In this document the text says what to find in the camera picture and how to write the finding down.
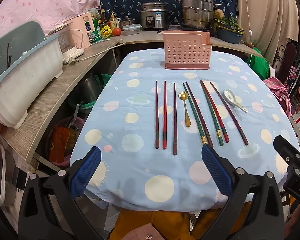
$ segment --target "mustard pants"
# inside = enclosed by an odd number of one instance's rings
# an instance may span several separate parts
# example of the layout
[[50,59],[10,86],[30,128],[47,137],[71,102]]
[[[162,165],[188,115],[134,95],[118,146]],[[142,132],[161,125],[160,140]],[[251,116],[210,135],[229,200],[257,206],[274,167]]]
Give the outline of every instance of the mustard pants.
[[[241,229],[248,215],[249,208],[250,202],[245,203],[230,234]],[[221,209],[201,211],[193,230],[189,232],[189,212],[132,211],[122,209],[109,239],[120,240],[131,230],[151,223],[166,239],[196,240],[208,230],[220,211]]]

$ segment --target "blue gripper pad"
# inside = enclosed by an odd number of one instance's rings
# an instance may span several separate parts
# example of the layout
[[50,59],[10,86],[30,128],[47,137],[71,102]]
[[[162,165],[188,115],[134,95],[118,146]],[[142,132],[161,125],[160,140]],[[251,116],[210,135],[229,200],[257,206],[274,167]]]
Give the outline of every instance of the blue gripper pad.
[[232,178],[226,169],[207,145],[202,147],[201,154],[202,160],[208,168],[208,171],[210,172],[214,182],[217,184],[220,192],[223,195],[230,197],[233,192],[233,184]]
[[98,147],[95,147],[90,156],[81,165],[71,180],[70,195],[72,199],[83,194],[100,162],[101,151]]

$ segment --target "pink basket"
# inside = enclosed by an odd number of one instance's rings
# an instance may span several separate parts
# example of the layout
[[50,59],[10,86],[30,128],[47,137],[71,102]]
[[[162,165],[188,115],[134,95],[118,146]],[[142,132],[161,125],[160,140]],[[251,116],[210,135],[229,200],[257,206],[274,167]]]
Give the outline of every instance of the pink basket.
[[210,33],[163,31],[167,69],[209,69],[212,44]]
[[[62,119],[60,122],[56,123],[55,126],[60,126],[60,127],[66,127],[69,120],[71,117],[67,117],[65,119]],[[80,117],[77,117],[75,119],[74,125],[77,126],[79,128],[79,134],[84,126],[85,121],[83,119],[81,119]],[[46,139],[46,143],[45,143],[45,153],[47,158],[49,158],[49,148],[51,145],[51,138],[52,138],[52,132],[53,132],[53,128],[50,130],[50,132],[48,133],[47,139]],[[65,155],[65,159],[62,163],[56,163],[56,162],[51,162],[54,165],[58,166],[58,167],[62,167],[62,166],[68,166],[70,165],[70,158],[71,158],[71,154]]]

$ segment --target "gold spoon handle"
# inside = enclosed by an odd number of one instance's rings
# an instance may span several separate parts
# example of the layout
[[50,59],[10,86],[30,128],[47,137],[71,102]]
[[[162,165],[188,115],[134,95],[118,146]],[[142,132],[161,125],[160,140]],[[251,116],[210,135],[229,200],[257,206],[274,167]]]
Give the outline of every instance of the gold spoon handle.
[[185,121],[186,121],[186,127],[190,127],[191,121],[190,121],[190,118],[189,118],[189,115],[188,115],[188,112],[187,112],[187,107],[186,107],[186,101],[185,101],[185,100],[183,101],[183,104],[184,104],[184,106],[185,106],[185,114],[186,114],[186,116],[185,116]]

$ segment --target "beige curtain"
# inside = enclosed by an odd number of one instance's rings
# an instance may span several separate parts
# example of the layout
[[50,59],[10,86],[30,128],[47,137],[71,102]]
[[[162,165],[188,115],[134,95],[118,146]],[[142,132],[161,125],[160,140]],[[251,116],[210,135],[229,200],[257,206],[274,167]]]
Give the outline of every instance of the beige curtain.
[[296,0],[238,0],[238,11],[238,22],[246,30],[244,40],[250,40],[251,29],[252,43],[270,62],[280,45],[288,39],[298,41]]

